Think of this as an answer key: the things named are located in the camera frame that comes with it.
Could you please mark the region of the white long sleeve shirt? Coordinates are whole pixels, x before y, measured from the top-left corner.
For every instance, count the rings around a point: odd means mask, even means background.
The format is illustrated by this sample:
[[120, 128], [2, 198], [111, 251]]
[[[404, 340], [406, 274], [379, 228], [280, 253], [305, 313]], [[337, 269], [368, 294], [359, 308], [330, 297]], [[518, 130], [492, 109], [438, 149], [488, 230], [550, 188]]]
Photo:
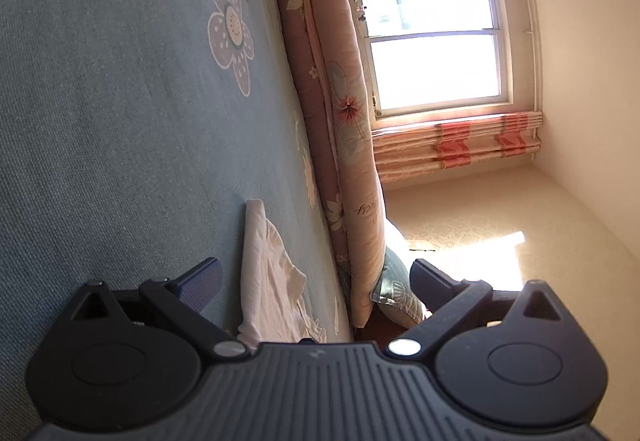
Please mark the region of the white long sleeve shirt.
[[306, 310], [306, 275], [295, 267], [261, 200], [245, 203], [239, 339], [261, 343], [326, 342], [326, 330]]

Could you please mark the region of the blue grey pillow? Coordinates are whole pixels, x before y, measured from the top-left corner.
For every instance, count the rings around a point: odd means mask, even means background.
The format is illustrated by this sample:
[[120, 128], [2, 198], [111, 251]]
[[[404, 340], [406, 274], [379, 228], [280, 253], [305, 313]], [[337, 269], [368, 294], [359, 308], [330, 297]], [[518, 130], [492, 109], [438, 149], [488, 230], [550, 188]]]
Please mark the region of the blue grey pillow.
[[411, 289], [410, 271], [416, 253], [410, 249], [404, 235], [388, 220], [384, 224], [384, 239], [383, 269], [370, 298], [387, 319], [410, 329], [432, 315]]

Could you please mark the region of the pink curtain right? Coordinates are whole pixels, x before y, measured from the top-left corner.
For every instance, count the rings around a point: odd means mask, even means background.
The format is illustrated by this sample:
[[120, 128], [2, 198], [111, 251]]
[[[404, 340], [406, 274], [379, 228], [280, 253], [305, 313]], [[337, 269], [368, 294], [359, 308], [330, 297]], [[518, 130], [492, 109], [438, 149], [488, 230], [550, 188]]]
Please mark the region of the pink curtain right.
[[439, 170], [533, 154], [544, 114], [515, 112], [436, 120], [372, 132], [378, 176], [384, 184]]

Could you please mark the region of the blue floral bed sheet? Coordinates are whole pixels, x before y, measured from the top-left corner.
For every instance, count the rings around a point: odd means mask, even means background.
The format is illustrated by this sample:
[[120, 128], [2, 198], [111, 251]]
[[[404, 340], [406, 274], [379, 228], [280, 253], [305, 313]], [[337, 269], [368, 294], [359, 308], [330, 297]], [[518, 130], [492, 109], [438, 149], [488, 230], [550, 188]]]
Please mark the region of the blue floral bed sheet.
[[349, 340], [278, 0], [1, 0], [2, 438], [38, 426], [26, 366], [89, 279], [215, 257], [205, 315], [235, 333], [251, 198]]

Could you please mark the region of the window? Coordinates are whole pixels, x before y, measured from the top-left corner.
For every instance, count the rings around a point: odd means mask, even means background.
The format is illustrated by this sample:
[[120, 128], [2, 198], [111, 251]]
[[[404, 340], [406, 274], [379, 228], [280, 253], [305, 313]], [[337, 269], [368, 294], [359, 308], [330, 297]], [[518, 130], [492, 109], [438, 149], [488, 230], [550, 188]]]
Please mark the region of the window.
[[355, 0], [376, 118], [513, 99], [504, 0]]

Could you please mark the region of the pink floral folded quilt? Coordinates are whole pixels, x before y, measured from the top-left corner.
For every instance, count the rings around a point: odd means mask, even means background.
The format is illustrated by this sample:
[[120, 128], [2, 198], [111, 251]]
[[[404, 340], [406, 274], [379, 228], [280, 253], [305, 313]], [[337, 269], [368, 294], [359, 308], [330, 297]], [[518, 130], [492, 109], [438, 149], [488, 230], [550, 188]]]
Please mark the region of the pink floral folded quilt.
[[349, 0], [278, 0], [288, 62], [352, 325], [369, 321], [385, 209]]

